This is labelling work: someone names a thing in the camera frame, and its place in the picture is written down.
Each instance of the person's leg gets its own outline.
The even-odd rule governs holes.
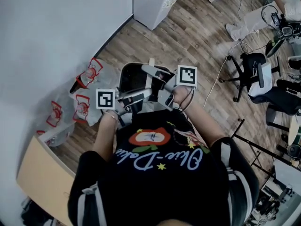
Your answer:
[[[276,9],[273,7],[266,7],[263,12],[263,16],[266,22],[262,19],[261,16],[262,8],[254,10],[248,14],[246,14],[242,21],[237,23],[236,25],[226,25],[226,30],[234,41],[239,39],[244,39],[247,35],[256,32],[257,30],[266,28],[269,25],[273,25],[273,20],[271,18],[271,14],[276,12]]]

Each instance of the white cable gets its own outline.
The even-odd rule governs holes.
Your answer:
[[[246,44],[247,46],[249,46],[249,48],[250,48],[251,50],[253,50],[253,49],[250,47],[250,45],[248,45],[247,43],[240,43],[240,42],[237,43],[236,45],[234,45],[232,48],[229,49],[228,54],[227,54],[227,56],[226,56],[226,59],[225,59],[224,63],[222,64],[222,66],[221,66],[221,68],[220,68],[220,70],[219,70],[219,72],[218,72],[218,74],[217,74],[216,80],[215,80],[215,82],[214,82],[214,84],[213,84],[213,86],[212,86],[212,88],[211,88],[211,90],[210,90],[208,96],[207,96],[206,99],[205,99],[203,108],[205,108],[207,99],[209,98],[209,96],[210,96],[210,94],[211,94],[211,92],[212,92],[212,90],[213,90],[213,88],[214,88],[214,86],[215,86],[215,84],[216,84],[216,82],[217,82],[217,80],[218,80],[218,77],[220,76],[221,70],[222,70],[224,64],[226,63],[228,56],[230,55],[229,52],[230,52],[231,50],[233,50],[238,44]]]
[[[212,86],[212,88],[211,88],[211,90],[210,90],[208,96],[206,97],[206,100],[205,100],[205,102],[204,102],[203,108],[205,108],[207,99],[209,98],[209,96],[210,96],[210,94],[211,94],[211,92],[212,92],[212,90],[213,90],[213,88],[214,88],[214,86],[215,86],[215,84],[216,84],[216,82],[217,82],[217,79],[218,79],[218,77],[220,76],[220,72],[221,72],[221,70],[222,70],[222,67],[224,66],[224,64],[225,64],[226,61],[227,61],[227,57],[228,57],[228,55],[226,56],[226,59],[225,59],[224,63],[222,64],[222,66],[221,66],[221,68],[220,68],[220,70],[219,70],[219,72],[218,72],[218,74],[217,74],[216,80],[215,80],[215,82],[214,82],[214,84],[213,84],[213,86]]]
[[[241,10],[241,5],[242,5],[242,2],[241,2],[241,0],[240,0],[239,10],[237,11],[237,14],[238,14],[240,20],[241,20],[241,17],[240,17],[240,15],[239,15],[239,12],[240,12],[240,10]]]

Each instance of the wooden floor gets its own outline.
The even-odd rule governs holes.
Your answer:
[[[259,8],[264,0],[253,0],[253,8]],[[228,53],[232,53],[240,62],[242,52],[240,45],[229,51],[237,44],[226,33],[226,23],[238,22],[239,0],[216,0],[210,4],[208,0],[178,0],[168,17],[154,30],[150,31],[142,24],[131,20],[106,46],[98,56],[107,63],[120,69],[125,63],[148,62],[150,57],[155,58],[156,64],[175,69],[177,65],[194,65],[198,67],[198,90],[195,99],[203,106],[218,72]],[[242,0],[240,15],[251,11],[251,1]],[[259,34],[249,35],[244,42],[252,49],[264,46],[273,37],[267,29]],[[282,46],[277,55],[283,71],[288,70],[286,59],[292,55],[288,44]],[[272,66],[276,66],[276,56],[270,59]],[[235,67],[228,61],[221,70],[220,77],[228,79],[236,74]],[[275,146],[280,142],[282,131],[268,127],[265,123],[267,104],[255,105],[244,91],[239,103],[233,102],[238,90],[234,83],[216,83],[205,109],[222,126],[227,134],[232,135],[239,125],[238,119],[245,119],[239,135],[276,151]],[[289,118],[279,115],[283,125],[288,125]],[[73,171],[76,170],[79,156],[91,149],[96,137],[97,125],[89,128],[86,125],[77,125],[75,132],[68,141],[53,149],[55,153]],[[249,162],[254,160],[250,146],[236,139],[242,153]],[[271,169],[272,158],[264,153],[260,161],[266,170]],[[266,174],[253,168],[260,184],[265,182]]]

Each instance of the black office chair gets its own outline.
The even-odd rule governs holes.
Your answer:
[[[234,102],[239,102],[240,98],[241,98],[241,94],[242,91],[244,89],[244,87],[247,87],[247,90],[249,91],[251,85],[255,82],[259,82],[259,86],[260,88],[264,87],[264,82],[263,82],[263,75],[262,75],[262,67],[261,65],[265,64],[267,62],[264,54],[260,54],[260,53],[253,53],[253,54],[246,54],[243,53],[240,58],[243,60],[243,68],[244,71],[242,72],[242,70],[240,69],[236,59],[229,55],[227,57],[228,60],[233,61],[237,72],[239,74],[239,76],[237,78],[234,79],[229,79],[229,80],[223,80],[223,79],[219,79],[220,83],[224,83],[224,82],[231,82],[231,81],[240,81],[240,85],[237,86],[237,89],[239,90],[238,92],[238,97],[234,97],[233,101]],[[278,72],[279,75],[281,76],[281,72],[280,72],[280,66],[279,66],[279,60],[278,60],[278,66],[275,68],[272,68],[272,73]]]
[[[240,81],[240,85],[237,86],[239,89],[238,97],[233,98],[234,102],[239,102],[241,98],[241,93],[244,87],[247,87],[249,91],[251,85],[255,82],[259,82],[261,88],[264,86],[263,75],[262,75],[262,65],[266,63],[264,54],[253,53],[253,54],[242,54],[241,59],[243,60],[244,72],[241,71],[237,61],[233,56],[228,56],[228,59],[232,59],[239,77],[229,80],[219,79],[220,83],[227,81]],[[278,72],[281,76],[279,59],[277,57],[278,66],[272,68],[272,73]],[[263,95],[256,97],[249,96],[251,101],[255,104],[269,102],[269,106],[266,112],[266,123],[271,126],[275,126],[273,123],[276,112],[284,112],[288,115],[299,114],[298,110],[301,109],[301,99],[295,95],[292,95],[281,88],[272,87],[270,91]]]

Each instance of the wooden table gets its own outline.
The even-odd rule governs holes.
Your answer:
[[[75,174],[38,138],[33,137],[18,172],[24,193],[51,216],[67,226],[67,203]]]

